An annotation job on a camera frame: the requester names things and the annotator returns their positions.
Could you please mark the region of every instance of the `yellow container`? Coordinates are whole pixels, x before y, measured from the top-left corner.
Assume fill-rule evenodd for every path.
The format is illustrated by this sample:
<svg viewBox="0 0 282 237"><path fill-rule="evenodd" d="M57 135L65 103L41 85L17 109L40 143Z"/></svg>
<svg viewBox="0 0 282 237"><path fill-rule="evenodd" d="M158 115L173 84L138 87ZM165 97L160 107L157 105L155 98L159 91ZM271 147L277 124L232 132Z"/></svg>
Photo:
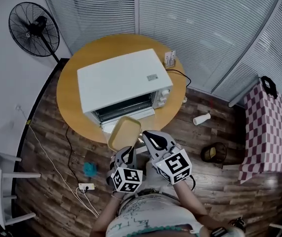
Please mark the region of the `yellow container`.
<svg viewBox="0 0 282 237"><path fill-rule="evenodd" d="M142 130L142 125L136 119L123 116L113 129L108 141L111 150L117 152L125 147L134 147Z"/></svg>

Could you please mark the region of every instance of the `wooden floor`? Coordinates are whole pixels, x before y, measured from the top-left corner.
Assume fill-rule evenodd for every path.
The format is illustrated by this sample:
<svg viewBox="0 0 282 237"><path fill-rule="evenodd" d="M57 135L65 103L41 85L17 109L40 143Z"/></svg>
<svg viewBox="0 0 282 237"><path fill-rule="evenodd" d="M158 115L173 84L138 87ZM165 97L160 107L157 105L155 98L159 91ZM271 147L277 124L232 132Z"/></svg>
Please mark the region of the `wooden floor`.
<svg viewBox="0 0 282 237"><path fill-rule="evenodd" d="M57 169L75 191L76 180L67 168L70 147L65 132L68 125L61 117L56 103L59 74L58 72L49 84L31 126ZM258 175L240 185L238 171L222 170L221 166L202 162L200 151L212 142L223 142L227 146L226 163L240 163L243 160L245 114L242 108L230 109L226 102L194 90L188 89L186 96L188 101L162 131L173 136L190 156L197 183L195 194L214 218L231 220L242 216L247 224L247 236L265 236L269 223L282 219L282 174ZM192 118L206 112L210 112L211 119L194 126ZM107 145L85 139L71 129L68 136L75 151L71 157L71 167L80 182L95 184L96 189L87 196L100 212L110 198L105 174L112 152ZM30 129L21 157L21 171L42 174L41 178L21 179L16 183L16 212L37 214L36 218L25 224L42 237L89 236L94 216L68 190ZM84 162L97 164L96 177L84 176Z"/></svg>

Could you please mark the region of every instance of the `round wooden table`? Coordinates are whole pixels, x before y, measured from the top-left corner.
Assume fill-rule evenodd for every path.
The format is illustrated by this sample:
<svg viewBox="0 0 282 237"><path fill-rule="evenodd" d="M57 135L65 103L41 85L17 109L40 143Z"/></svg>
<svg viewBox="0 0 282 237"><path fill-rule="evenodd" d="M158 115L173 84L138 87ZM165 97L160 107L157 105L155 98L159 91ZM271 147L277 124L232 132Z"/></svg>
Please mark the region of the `round wooden table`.
<svg viewBox="0 0 282 237"><path fill-rule="evenodd" d="M82 113L77 70L116 56L149 48L155 50L162 62L165 52L170 51L167 46L149 37L119 34L106 36L86 44L72 56L61 72L56 90L58 108L71 129L87 139L107 143L101 128ZM171 69L184 73L178 58L176 66ZM155 109L155 115L139 120L142 124L142 130L161 130L174 118L182 105L186 92L186 79L177 72L170 71L168 74L172 80L173 88L167 103L164 107Z"/></svg>

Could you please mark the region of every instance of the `fan grille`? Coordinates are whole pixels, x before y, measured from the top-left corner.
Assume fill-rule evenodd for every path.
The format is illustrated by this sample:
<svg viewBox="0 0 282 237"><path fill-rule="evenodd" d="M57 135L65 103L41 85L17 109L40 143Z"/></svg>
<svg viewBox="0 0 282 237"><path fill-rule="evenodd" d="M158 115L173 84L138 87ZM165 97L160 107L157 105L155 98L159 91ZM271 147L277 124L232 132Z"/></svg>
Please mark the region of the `fan grille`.
<svg viewBox="0 0 282 237"><path fill-rule="evenodd" d="M9 30L12 38L23 50L29 54L44 57L51 55L51 52L41 37L30 31L29 27L31 24L37 24L39 16L46 18L46 26L42 35L55 52L60 42L57 24L49 12L36 3L22 2L17 4L9 16Z"/></svg>

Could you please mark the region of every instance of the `table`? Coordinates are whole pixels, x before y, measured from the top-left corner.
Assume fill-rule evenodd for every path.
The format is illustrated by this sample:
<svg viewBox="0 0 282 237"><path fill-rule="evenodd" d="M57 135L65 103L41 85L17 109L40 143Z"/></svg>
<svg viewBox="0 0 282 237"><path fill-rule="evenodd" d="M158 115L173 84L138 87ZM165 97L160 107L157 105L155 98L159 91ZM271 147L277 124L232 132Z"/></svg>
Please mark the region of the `table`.
<svg viewBox="0 0 282 237"><path fill-rule="evenodd" d="M164 54L170 49L162 43L146 36L118 34L106 36L86 44L65 65L57 84L57 105L65 122L81 136L101 143L107 143L102 129L90 121L81 110L77 70L120 55L153 48L163 62ZM173 69L184 73L176 58ZM177 72L168 73L173 82L173 89L164 107L155 109L155 115L142 118L142 130L161 130L179 111L186 92L186 79Z"/></svg>
<svg viewBox="0 0 282 237"><path fill-rule="evenodd" d="M282 172L282 94L274 99L259 82L244 97L246 156L241 183L261 172Z"/></svg>

